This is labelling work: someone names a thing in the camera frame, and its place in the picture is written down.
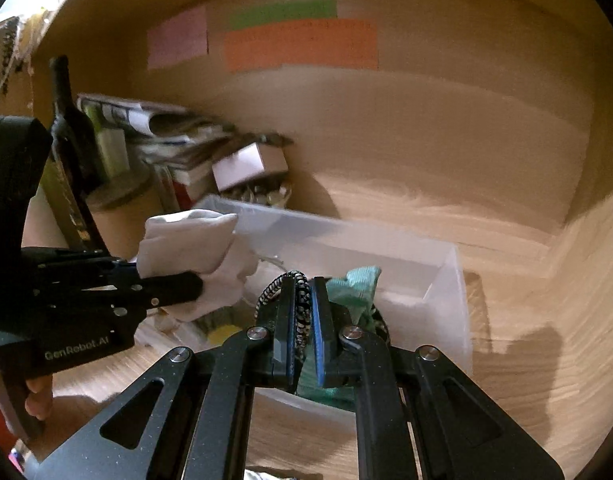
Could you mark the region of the left hand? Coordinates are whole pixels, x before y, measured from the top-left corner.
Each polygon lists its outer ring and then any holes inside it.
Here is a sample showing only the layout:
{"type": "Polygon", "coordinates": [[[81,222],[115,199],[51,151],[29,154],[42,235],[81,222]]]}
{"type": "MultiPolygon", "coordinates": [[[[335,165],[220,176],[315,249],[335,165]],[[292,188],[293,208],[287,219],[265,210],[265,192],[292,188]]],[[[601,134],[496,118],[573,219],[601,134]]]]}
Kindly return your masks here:
{"type": "Polygon", "coordinates": [[[52,412],[52,375],[28,379],[26,388],[26,412],[37,420],[46,420],[52,412]]]}

